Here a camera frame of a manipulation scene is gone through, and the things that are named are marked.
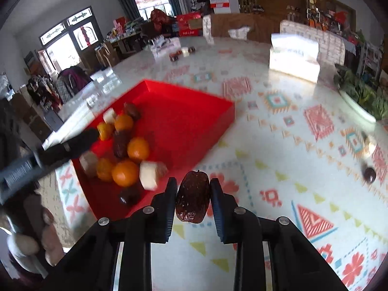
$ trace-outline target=window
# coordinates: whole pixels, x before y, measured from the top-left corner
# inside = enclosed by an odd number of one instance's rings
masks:
[[[151,12],[154,9],[161,9],[169,16],[174,16],[172,13],[172,8],[168,0],[135,0],[139,13],[144,18],[148,20],[151,17]]]
[[[91,22],[75,29],[73,34],[81,50],[84,50],[95,42],[98,42],[96,32]]]
[[[65,25],[63,23],[58,24],[57,26],[54,26],[49,30],[47,33],[43,34],[43,36],[40,37],[40,41],[42,42],[42,45],[46,45],[50,40],[53,40],[55,37],[61,34],[65,30]]]
[[[67,19],[67,24],[69,24],[69,26],[75,25],[78,22],[83,21],[84,19],[86,19],[88,17],[91,17],[92,15],[93,15],[92,10],[90,8],[87,8],[87,9],[85,9],[81,12],[78,12],[77,14],[69,17]]]

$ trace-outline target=screw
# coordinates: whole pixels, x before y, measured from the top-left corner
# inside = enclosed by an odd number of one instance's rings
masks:
[[[243,207],[234,208],[234,212],[238,215],[243,215],[245,213],[245,209]]]
[[[282,225],[288,225],[290,224],[290,219],[287,217],[280,217],[279,218],[279,223]]]
[[[100,220],[98,220],[98,224],[101,226],[107,225],[108,223],[109,223],[109,219],[106,217],[103,217]]]
[[[143,208],[143,212],[146,214],[146,215],[150,215],[151,213],[153,213],[155,211],[154,207],[151,207],[151,206],[147,206],[147,207],[144,207]]]

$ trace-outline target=chair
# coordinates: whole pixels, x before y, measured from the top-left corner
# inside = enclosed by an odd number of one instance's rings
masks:
[[[345,43],[339,36],[287,20],[280,23],[280,33],[295,34],[317,41],[319,44],[318,62],[325,62],[329,65],[343,65],[345,62]]]
[[[142,30],[142,36],[146,37],[147,41],[150,41],[158,36],[158,32],[155,29],[154,22],[147,22],[140,25],[140,28]]]

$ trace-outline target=orange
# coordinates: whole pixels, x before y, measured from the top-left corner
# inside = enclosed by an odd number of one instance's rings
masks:
[[[97,177],[103,182],[111,182],[112,178],[112,170],[114,168],[114,164],[106,159],[101,158],[97,163]]]
[[[121,187],[132,186],[139,179],[139,167],[130,160],[121,161],[114,167],[112,177]]]
[[[133,128],[133,119],[126,114],[119,115],[116,117],[114,127],[117,131],[131,130]]]
[[[100,133],[101,141],[109,140],[113,134],[114,127],[112,124],[107,124],[105,122],[101,122],[97,126],[97,130]]]
[[[145,161],[150,154],[148,142],[144,138],[133,138],[127,147],[129,158],[136,161]]]

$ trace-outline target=patterned tablecloth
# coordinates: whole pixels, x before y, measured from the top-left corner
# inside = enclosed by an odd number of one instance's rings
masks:
[[[333,90],[268,70],[269,45],[182,39],[196,53],[171,63],[143,51],[102,74],[92,110],[82,105],[46,143],[81,131],[94,115],[143,78],[187,86],[235,101],[236,121],[195,169],[218,177],[225,192],[260,217],[287,216],[349,290],[361,291],[388,249],[387,134],[360,119]],[[377,179],[362,177],[361,132],[378,147],[366,159]],[[76,239],[95,221],[71,163],[56,171]],[[266,253],[266,268],[269,256]],[[232,290],[235,249],[220,243],[211,207],[201,224],[174,220],[166,245],[152,245],[155,290]],[[267,271],[267,284],[271,284]]]

